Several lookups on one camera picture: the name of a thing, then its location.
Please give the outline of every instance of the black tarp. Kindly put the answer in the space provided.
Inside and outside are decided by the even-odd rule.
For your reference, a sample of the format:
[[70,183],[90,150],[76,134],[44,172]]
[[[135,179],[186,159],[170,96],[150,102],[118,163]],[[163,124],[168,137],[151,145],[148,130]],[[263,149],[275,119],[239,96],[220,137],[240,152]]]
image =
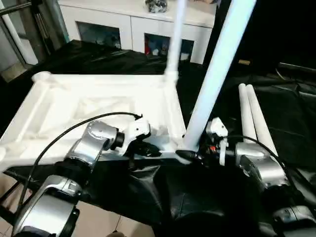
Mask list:
[[[31,76],[37,72],[148,75],[162,74],[165,65],[164,58],[72,41],[1,87],[0,133],[23,102],[33,84]],[[179,66],[177,91],[186,125],[204,75],[200,65],[183,62]],[[316,87],[299,78],[283,81],[257,76],[247,69],[231,69],[211,115],[219,116],[231,134],[241,134],[237,86],[242,82],[255,86],[279,156],[291,165],[315,171]],[[270,219],[256,189],[237,168],[206,169],[159,159],[139,161],[137,165],[139,169],[131,172],[124,161],[99,162],[82,200],[152,225],[162,236],[170,228],[177,235],[194,230],[196,236],[256,236],[258,227],[269,230]],[[6,173],[23,181],[29,170],[13,167]],[[53,171],[53,166],[39,166],[30,187],[37,189]]]

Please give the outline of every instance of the cabinet door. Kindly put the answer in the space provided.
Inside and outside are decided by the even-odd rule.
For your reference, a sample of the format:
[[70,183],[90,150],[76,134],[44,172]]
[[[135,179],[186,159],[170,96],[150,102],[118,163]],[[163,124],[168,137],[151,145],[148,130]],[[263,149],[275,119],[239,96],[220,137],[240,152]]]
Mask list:
[[[146,18],[132,17],[133,50],[166,55],[173,23]],[[190,59],[202,64],[212,29],[183,25],[180,60]]]
[[60,6],[70,40],[132,49],[130,16]]

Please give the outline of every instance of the floor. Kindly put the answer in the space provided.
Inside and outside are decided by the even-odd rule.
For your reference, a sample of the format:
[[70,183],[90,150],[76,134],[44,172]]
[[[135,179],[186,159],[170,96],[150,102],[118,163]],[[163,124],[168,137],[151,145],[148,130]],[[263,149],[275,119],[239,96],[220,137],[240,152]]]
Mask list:
[[22,73],[24,73],[26,69],[23,67],[23,65],[18,62],[14,65],[12,65],[10,68],[7,70],[4,70],[3,72],[0,73],[0,75],[3,77],[3,79],[6,82],[10,82]]
[[[0,174],[0,195],[8,190],[15,180],[5,174]],[[3,204],[11,211],[16,210],[19,195],[22,186],[20,186]],[[105,211],[99,207],[79,202],[77,208],[80,210],[80,216],[73,233],[73,237],[86,237],[93,234],[93,237],[105,237],[117,230],[126,237],[154,237],[154,232],[150,226],[131,220],[116,213]],[[0,237],[10,237],[12,227],[5,220],[0,219]]]

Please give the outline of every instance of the white pole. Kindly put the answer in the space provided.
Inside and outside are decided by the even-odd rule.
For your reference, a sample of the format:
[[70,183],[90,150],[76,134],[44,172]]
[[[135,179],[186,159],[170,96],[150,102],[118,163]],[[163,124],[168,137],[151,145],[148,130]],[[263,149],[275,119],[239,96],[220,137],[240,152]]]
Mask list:
[[170,40],[167,56],[165,75],[167,75],[168,80],[172,80],[174,82],[177,82],[178,80],[178,64],[182,44],[182,23],[185,19],[187,1],[188,0],[177,0],[177,11],[173,23],[173,35]]
[[[243,83],[240,84],[238,86],[238,90],[239,90],[239,100],[240,100],[242,134],[244,136],[251,137],[257,140],[255,125],[253,124],[246,85]],[[252,141],[248,139],[244,139],[243,141],[247,143],[253,143]]]
[[183,143],[179,146],[180,149],[194,151],[198,149],[199,138],[212,112],[255,3],[256,0],[232,0],[199,92],[187,133]]
[[266,145],[274,154],[277,155],[276,147],[273,143],[265,118],[263,117],[256,93],[252,85],[247,85],[247,93],[251,108],[252,119],[255,124],[258,141]]

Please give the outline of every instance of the black cable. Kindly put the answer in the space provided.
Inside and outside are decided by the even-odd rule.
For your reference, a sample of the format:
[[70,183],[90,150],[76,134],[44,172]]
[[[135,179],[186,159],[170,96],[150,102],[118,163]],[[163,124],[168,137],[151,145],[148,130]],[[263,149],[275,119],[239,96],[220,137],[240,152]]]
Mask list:
[[25,193],[27,191],[27,188],[28,188],[28,185],[30,183],[30,180],[33,176],[33,173],[35,171],[35,168],[36,166],[39,164],[39,161],[40,159],[44,156],[44,154],[47,152],[47,150],[52,146],[54,145],[60,138],[62,138],[63,136],[65,136],[67,133],[69,133],[70,131],[74,130],[75,128],[87,123],[87,122],[91,122],[95,119],[99,119],[99,118],[103,118],[103,117],[107,117],[107,116],[111,116],[111,115],[131,115],[131,116],[134,116],[135,119],[139,119],[141,118],[142,116],[139,116],[137,114],[133,114],[133,113],[128,113],[128,112],[112,112],[112,113],[106,113],[106,114],[102,114],[102,115],[98,115],[98,116],[94,116],[92,118],[88,118],[82,122],[79,122],[75,125],[73,125],[72,127],[68,128],[66,131],[64,131],[62,134],[60,134],[58,137],[56,137],[51,143],[49,143],[45,149],[40,153],[40,155],[37,157],[37,159],[35,160],[32,168],[31,168],[31,171],[29,173],[29,177],[28,179],[25,181],[25,184],[24,184],[24,187],[23,187],[23,190],[22,190],[22,193],[21,193],[21,196],[20,196],[20,199],[19,199],[19,204],[18,204],[18,208],[17,208],[17,211],[15,213],[16,217],[19,216],[20,212],[21,212],[21,209],[22,209],[22,206],[23,206],[23,201],[24,201],[24,197],[25,197]]
[[[253,142],[257,143],[258,145],[260,145],[261,147],[266,149],[270,153],[270,155],[273,158],[275,158],[276,161],[280,164],[280,166],[284,170],[284,173],[285,173],[290,185],[293,188],[297,189],[296,186],[295,186],[294,180],[292,179],[292,176],[288,172],[289,170],[288,170],[287,166],[289,166],[289,165],[287,164],[287,162],[282,160],[276,154],[274,154],[274,152],[271,151],[266,145],[264,145],[263,143],[259,142],[258,140],[254,139],[254,138],[251,138],[251,137],[248,137],[248,136],[244,136],[244,135],[228,135],[228,136],[223,137],[223,138],[243,138],[243,139],[247,139],[247,140],[250,140],[250,141],[253,141]],[[316,196],[316,189],[315,189],[315,187],[302,175],[302,173],[297,168],[291,167],[291,169],[293,169],[293,171],[295,171],[300,176],[300,178],[305,182],[306,185],[309,184],[307,186],[309,187],[310,191]]]

